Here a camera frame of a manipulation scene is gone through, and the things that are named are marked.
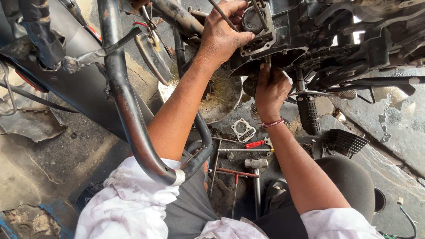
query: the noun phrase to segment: concrete floor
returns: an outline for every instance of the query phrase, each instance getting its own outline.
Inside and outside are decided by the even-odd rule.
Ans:
[[[97,31],[99,20],[95,0],[77,1],[84,17]],[[184,7],[202,8],[209,12],[211,6],[207,0],[183,1]],[[133,16],[122,14],[122,29],[126,33],[131,28]],[[163,23],[159,25],[160,34],[168,46],[174,46],[170,27]],[[130,41],[126,46],[127,66],[130,80],[136,91],[148,102],[157,91],[157,80],[145,70],[146,64],[138,53],[135,44]],[[395,71],[391,75],[423,75],[420,70]],[[417,180],[425,176],[425,159],[421,157],[425,150],[425,125],[422,111],[425,105],[420,96],[425,92],[421,85],[416,86],[417,92],[406,98],[397,89],[376,91],[375,105],[368,105],[359,98],[352,101],[329,100],[318,98],[322,128],[352,130],[354,133],[367,133],[372,140],[371,146],[355,155],[353,160],[363,165],[371,174],[377,187],[387,196],[385,210],[374,216],[373,225],[379,230],[402,236],[411,235],[411,227],[407,219],[398,210],[396,201],[399,196],[405,200],[404,208],[411,217],[419,222],[418,238],[425,239],[425,187]],[[57,103],[65,104],[59,99]],[[211,124],[214,136],[234,139],[235,134],[230,126],[238,119],[245,118],[251,125],[259,121],[252,120],[249,107],[253,99],[243,96],[237,109],[219,123]],[[340,109],[348,118],[348,123],[338,122],[332,114]],[[300,142],[311,142],[311,137],[303,134],[296,105],[285,103],[281,109],[282,117],[287,119],[289,128],[294,135],[299,135]],[[68,129],[59,136],[34,143],[19,135],[0,136],[0,168],[1,195],[0,211],[17,208],[22,204],[42,206],[60,221],[64,228],[62,238],[73,238],[78,212],[74,205],[81,191],[90,182],[102,181],[129,152],[126,143],[111,135],[105,129],[91,122],[83,115],[61,113]],[[251,142],[266,137],[260,127]],[[76,132],[78,137],[71,138]],[[188,142],[198,139],[192,132]],[[242,148],[242,144],[223,143],[222,147]],[[315,148],[315,155],[320,156],[320,147]],[[220,154],[219,162],[226,168],[243,170],[242,159],[264,157],[261,154],[235,154],[234,160],[228,160],[225,154]],[[263,172],[261,182],[266,185],[271,179],[281,176],[274,156],[267,158],[269,168]],[[233,180],[229,176],[218,176],[215,183],[211,203],[218,215],[229,216],[233,195]],[[245,205],[253,205],[252,182],[241,180],[238,187],[237,216],[253,217],[252,212],[245,210]],[[64,210],[58,214],[57,208]]]

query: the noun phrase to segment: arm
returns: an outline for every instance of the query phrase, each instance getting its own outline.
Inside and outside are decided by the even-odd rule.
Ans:
[[[240,16],[248,7],[244,0],[222,0],[218,5],[228,17],[232,16],[230,19],[237,27],[241,23]],[[237,48],[253,38],[251,32],[235,32],[215,9],[211,11],[205,20],[201,47],[192,66],[147,127],[161,158],[180,161],[202,94],[212,74]]]
[[[255,104],[262,122],[280,120],[279,110],[291,89],[278,67],[262,64]],[[285,124],[266,128],[299,214],[328,208],[350,208],[335,184],[301,148]]]

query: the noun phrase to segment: red screwdriver handle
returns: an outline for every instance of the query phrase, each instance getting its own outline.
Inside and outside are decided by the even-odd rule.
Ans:
[[[264,140],[260,140],[260,141],[257,141],[257,142],[245,144],[245,147],[246,147],[246,149],[250,149],[250,148],[257,147],[257,146],[260,146],[260,145],[263,145],[263,144],[264,144]]]

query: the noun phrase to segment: man's hand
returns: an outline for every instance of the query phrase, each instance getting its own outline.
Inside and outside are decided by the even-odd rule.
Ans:
[[[241,16],[248,7],[245,0],[226,1],[218,3],[220,9],[232,21],[238,30],[242,21]],[[235,50],[246,45],[254,39],[254,34],[249,31],[235,32],[213,8],[205,20],[204,32],[202,34],[201,47],[197,60],[204,60],[211,64],[216,70],[221,64],[226,62]]]
[[[279,111],[290,90],[291,84],[282,70],[276,66],[270,69],[266,64],[261,64],[255,105],[262,122],[272,123],[281,119]]]

